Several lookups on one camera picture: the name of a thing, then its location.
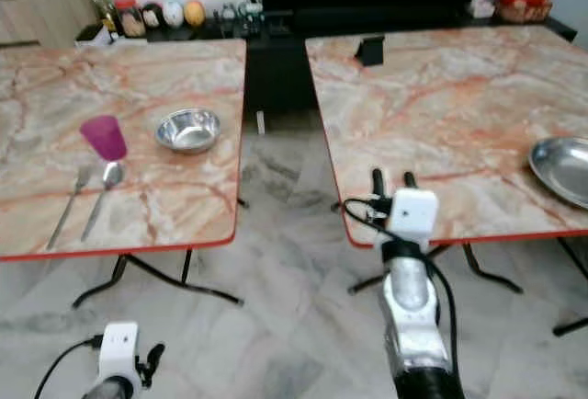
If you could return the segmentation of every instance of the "folding table leg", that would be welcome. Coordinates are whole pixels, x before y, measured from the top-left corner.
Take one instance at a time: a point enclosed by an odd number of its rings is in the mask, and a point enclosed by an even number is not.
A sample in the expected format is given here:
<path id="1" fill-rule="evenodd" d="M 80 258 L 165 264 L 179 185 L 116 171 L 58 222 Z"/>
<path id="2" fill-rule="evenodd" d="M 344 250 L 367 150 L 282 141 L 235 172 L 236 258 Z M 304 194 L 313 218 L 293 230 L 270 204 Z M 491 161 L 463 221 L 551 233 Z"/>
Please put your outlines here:
<path id="1" fill-rule="evenodd" d="M 558 242 L 560 243 L 563 250 L 566 252 L 568 257 L 570 257 L 571 262 L 576 266 L 578 270 L 583 274 L 583 276 L 588 279 L 588 269 L 584 267 L 582 262 L 578 259 L 576 254 L 573 252 L 573 249 L 568 245 L 568 243 L 563 238 L 558 238 Z M 567 335 L 568 333 L 575 332 L 576 330 L 580 330 L 588 326 L 588 318 L 583 318 L 579 321 L 575 321 L 571 324 L 567 325 L 556 325 L 553 327 L 553 335 L 560 337 Z"/>
<path id="2" fill-rule="evenodd" d="M 116 264 L 114 265 L 114 269 L 112 270 L 112 278 L 110 281 L 105 282 L 104 284 L 100 284 L 99 286 L 90 289 L 89 291 L 85 291 L 77 299 L 73 302 L 72 308 L 77 309 L 82 302 L 84 302 L 89 297 L 100 293 L 101 291 L 105 291 L 110 289 L 114 286 L 117 282 L 120 281 L 122 278 L 122 274 L 125 272 L 125 267 L 127 266 L 127 258 L 124 255 L 119 255 Z"/>
<path id="3" fill-rule="evenodd" d="M 89 291 L 82 293 L 73 302 L 72 308 L 77 309 L 82 304 L 82 302 L 84 302 L 90 296 L 96 295 L 97 293 L 100 293 L 101 291 L 105 291 L 107 289 L 110 289 L 117 282 L 119 282 L 120 279 L 122 278 L 122 275 L 124 273 L 124 270 L 125 270 L 127 263 L 130 263 L 130 264 L 140 268 L 144 272 L 147 272 L 150 275 L 156 277 L 157 279 L 160 279 L 161 281 L 166 282 L 167 284 L 171 284 L 172 286 L 177 287 L 179 289 L 184 289 L 187 291 L 195 291 L 198 293 L 204 293 L 207 295 L 216 296 L 218 298 L 222 298 L 225 301 L 232 302 L 237 305 L 244 304 L 244 300 L 242 300 L 240 298 L 236 298 L 236 297 L 234 297 L 228 293 L 225 293 L 223 291 L 217 291 L 215 289 L 209 289 L 208 287 L 187 284 L 186 283 L 187 273 L 189 271 L 191 257 L 192 257 L 192 249 L 188 249 L 186 251 L 186 257 L 184 258 L 184 266 L 182 268 L 182 279 L 179 280 L 179 279 L 173 279 L 171 277 L 168 277 L 163 272 L 159 271 L 158 269 L 154 268 L 153 266 L 150 266 L 149 264 L 145 263 L 144 261 L 138 259 L 134 255 L 121 255 L 121 256 L 119 256 L 119 259 L 117 260 L 117 263 L 115 264 L 114 270 L 112 272 L 112 279 L 104 284 L 101 284 L 101 285 L 99 285 Z"/>
<path id="4" fill-rule="evenodd" d="M 255 113 L 255 118 L 257 119 L 257 133 L 259 135 L 266 135 L 266 118 L 264 111 L 257 111 Z"/>
<path id="5" fill-rule="evenodd" d="M 245 201 L 241 197 L 239 197 L 237 199 L 237 203 L 239 204 L 239 206 L 242 206 L 244 209 L 249 209 L 249 202 L 248 201 Z"/>
<path id="6" fill-rule="evenodd" d="M 442 254 L 443 252 L 445 252 L 446 250 L 448 250 L 448 248 L 450 247 L 450 245 L 438 245 L 435 249 L 433 249 L 431 252 L 429 252 L 427 254 L 427 256 L 431 259 L 437 257 L 438 255 Z M 363 291 L 365 289 L 368 289 L 372 286 L 375 286 L 376 284 L 380 284 L 383 280 L 384 277 L 386 277 L 386 274 L 382 274 L 382 275 L 377 275 L 376 277 L 370 278 L 370 279 L 366 279 L 365 281 L 361 281 L 358 282 L 357 284 L 355 284 L 354 286 L 351 286 L 349 289 L 347 289 L 347 292 L 350 295 L 355 295 L 356 293 Z"/>
<path id="7" fill-rule="evenodd" d="M 514 284 L 509 279 L 483 271 L 480 268 L 480 263 L 478 263 L 478 260 L 474 256 L 474 252 L 471 249 L 470 244 L 463 245 L 463 251 L 466 254 L 466 259 L 468 260 L 469 268 L 471 268 L 471 270 L 480 278 L 487 279 L 498 284 L 502 284 L 504 287 L 510 289 L 514 293 L 523 293 L 523 289 L 520 286 Z"/>

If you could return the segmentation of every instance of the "black phone stand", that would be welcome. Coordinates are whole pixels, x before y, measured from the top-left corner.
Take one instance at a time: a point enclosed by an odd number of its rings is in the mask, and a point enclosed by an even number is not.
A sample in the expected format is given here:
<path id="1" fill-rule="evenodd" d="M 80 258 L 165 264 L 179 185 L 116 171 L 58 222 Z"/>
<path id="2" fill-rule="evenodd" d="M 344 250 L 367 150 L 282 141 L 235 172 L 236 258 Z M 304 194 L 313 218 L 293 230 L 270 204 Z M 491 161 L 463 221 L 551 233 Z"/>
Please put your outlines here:
<path id="1" fill-rule="evenodd" d="M 384 63 L 384 36 L 365 38 L 359 44 L 356 59 L 364 66 L 382 65 Z"/>

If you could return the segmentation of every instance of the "black cable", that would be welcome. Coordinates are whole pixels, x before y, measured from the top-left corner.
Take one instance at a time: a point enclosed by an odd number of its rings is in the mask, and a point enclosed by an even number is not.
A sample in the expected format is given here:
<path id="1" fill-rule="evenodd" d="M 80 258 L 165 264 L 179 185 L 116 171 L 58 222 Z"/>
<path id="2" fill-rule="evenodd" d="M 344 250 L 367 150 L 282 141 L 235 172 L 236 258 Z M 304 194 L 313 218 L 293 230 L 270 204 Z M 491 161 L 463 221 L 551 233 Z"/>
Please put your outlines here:
<path id="1" fill-rule="evenodd" d="M 37 387 L 37 391 L 35 392 L 34 399 L 40 398 L 40 394 L 43 391 L 43 387 L 47 383 L 47 380 L 49 379 L 49 377 L 51 376 L 51 374 L 55 370 L 55 367 L 57 367 L 57 364 L 59 364 L 63 358 L 65 358 L 72 351 L 74 351 L 75 349 L 77 349 L 79 347 L 100 348 L 100 346 L 102 345 L 102 337 L 103 337 L 103 335 L 94 335 L 90 339 L 86 339 L 82 342 L 78 342 L 77 344 L 72 345 L 67 350 L 65 350 L 61 355 L 59 355 L 57 357 L 57 359 L 51 364 L 51 366 L 49 367 L 49 369 L 45 373 L 45 376 L 43 376 L 43 379 L 40 381 L 39 387 Z"/>
<path id="2" fill-rule="evenodd" d="M 398 235 L 387 231 L 385 228 L 383 228 L 373 222 L 369 222 L 367 220 L 362 219 L 361 217 L 359 217 L 358 215 L 356 215 L 355 213 L 353 213 L 349 209 L 349 207 L 347 206 L 348 203 L 362 203 L 362 204 L 370 206 L 370 201 L 365 200 L 365 199 L 346 199 L 343 202 L 343 208 L 345 210 L 345 213 L 347 215 L 349 215 L 351 218 L 353 218 L 354 220 L 356 220 L 357 222 L 360 222 L 368 227 L 371 227 L 371 228 L 375 229 L 376 231 L 381 232 L 381 233 L 389 236 L 390 238 L 392 238 L 395 241 L 406 241 L 406 240 L 403 240 L 402 238 L 400 238 Z M 412 257 L 423 262 L 426 266 L 428 266 L 430 269 L 433 270 L 433 272 L 439 277 L 439 280 L 441 281 L 441 285 L 443 286 L 443 289 L 445 290 L 445 292 L 447 294 L 447 303 L 449 304 L 449 340 L 450 340 L 450 346 L 451 346 L 451 365 L 453 368 L 453 374 L 455 375 L 456 380 L 458 382 L 458 388 L 459 388 L 461 394 L 465 397 L 465 395 L 463 393 L 463 387 L 461 385 L 461 378 L 459 376 L 458 314 L 457 314 L 457 309 L 456 309 L 455 298 L 453 296 L 453 291 L 451 290 L 451 286 L 449 285 L 449 281 L 447 281 L 447 278 L 445 277 L 443 272 L 441 272 L 441 270 L 437 267 L 437 265 L 427 255 L 421 253 L 420 255 L 414 255 Z"/>

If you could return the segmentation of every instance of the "marble floor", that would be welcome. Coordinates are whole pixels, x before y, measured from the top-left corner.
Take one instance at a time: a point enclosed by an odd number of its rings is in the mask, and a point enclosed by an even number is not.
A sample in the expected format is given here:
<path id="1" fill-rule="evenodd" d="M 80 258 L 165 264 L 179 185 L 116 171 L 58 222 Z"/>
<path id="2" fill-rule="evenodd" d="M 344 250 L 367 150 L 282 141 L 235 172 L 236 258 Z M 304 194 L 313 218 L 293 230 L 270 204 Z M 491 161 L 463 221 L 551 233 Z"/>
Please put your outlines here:
<path id="1" fill-rule="evenodd" d="M 189 279 L 245 298 L 237 308 L 179 291 L 136 268 L 113 290 L 70 310 L 108 278 L 114 257 L 0 264 L 0 397 L 31 397 L 54 358 L 109 321 L 139 322 L 143 357 L 165 342 L 144 398 L 382 399 L 395 397 L 375 290 L 346 288 L 377 274 L 378 257 L 354 250 L 329 211 L 334 182 L 316 115 L 248 127 L 235 241 L 201 250 Z M 588 241 L 571 242 L 579 251 Z M 585 399 L 588 329 L 551 327 L 588 314 L 588 283 L 552 240 L 476 245 L 483 267 L 525 288 L 517 295 L 469 271 L 458 247 L 437 259 L 458 305 L 462 380 L 469 399 Z M 178 275 L 183 254 L 141 256 Z M 442 315 L 447 335 L 448 315 Z M 97 354 L 66 358 L 44 398 L 77 399 Z"/>

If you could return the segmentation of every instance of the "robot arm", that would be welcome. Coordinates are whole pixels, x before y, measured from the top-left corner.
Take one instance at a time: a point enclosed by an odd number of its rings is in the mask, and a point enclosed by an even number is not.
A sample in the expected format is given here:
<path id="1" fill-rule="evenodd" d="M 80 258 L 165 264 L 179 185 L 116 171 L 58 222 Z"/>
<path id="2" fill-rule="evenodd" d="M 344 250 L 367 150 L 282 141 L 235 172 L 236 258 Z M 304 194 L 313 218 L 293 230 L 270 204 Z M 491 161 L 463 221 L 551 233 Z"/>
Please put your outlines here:
<path id="1" fill-rule="evenodd" d="M 147 362 L 139 362 L 137 323 L 110 323 L 104 331 L 98 376 L 83 399 L 137 399 L 141 390 L 150 388 L 152 377 L 164 353 L 164 344 L 157 344 L 147 355 Z"/>
<path id="2" fill-rule="evenodd" d="M 372 174 L 370 201 L 376 213 L 371 225 L 379 228 L 374 248 L 386 269 L 380 307 L 386 319 L 385 344 L 390 371 L 400 399 L 464 399 L 458 374 L 436 323 L 438 300 L 423 251 L 433 234 L 438 200 L 416 188 L 406 173 L 407 188 L 393 199 L 384 196 L 382 174 Z"/>

